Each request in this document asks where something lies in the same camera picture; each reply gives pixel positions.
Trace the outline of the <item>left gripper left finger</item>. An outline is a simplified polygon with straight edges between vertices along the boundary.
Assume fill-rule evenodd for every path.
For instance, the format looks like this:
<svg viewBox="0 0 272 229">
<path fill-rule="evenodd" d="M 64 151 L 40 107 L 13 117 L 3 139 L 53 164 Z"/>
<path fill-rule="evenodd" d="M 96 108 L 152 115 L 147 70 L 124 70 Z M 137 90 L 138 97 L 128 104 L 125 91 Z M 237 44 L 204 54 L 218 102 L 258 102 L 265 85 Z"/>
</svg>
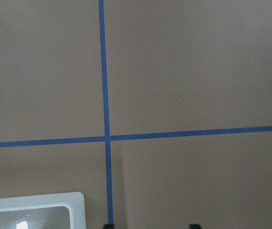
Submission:
<svg viewBox="0 0 272 229">
<path fill-rule="evenodd" d="M 103 229 L 115 229 L 115 225 L 114 224 L 104 224 Z"/>
</svg>

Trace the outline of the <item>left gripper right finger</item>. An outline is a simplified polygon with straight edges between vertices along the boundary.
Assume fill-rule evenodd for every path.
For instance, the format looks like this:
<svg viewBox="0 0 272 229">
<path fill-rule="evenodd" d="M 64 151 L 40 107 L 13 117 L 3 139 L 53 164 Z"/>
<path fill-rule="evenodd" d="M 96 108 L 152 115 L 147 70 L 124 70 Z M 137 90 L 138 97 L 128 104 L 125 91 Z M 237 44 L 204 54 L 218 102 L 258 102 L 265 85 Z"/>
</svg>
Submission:
<svg viewBox="0 0 272 229">
<path fill-rule="evenodd" d="M 189 229 L 201 229 L 201 225 L 199 224 L 189 224 Z"/>
</svg>

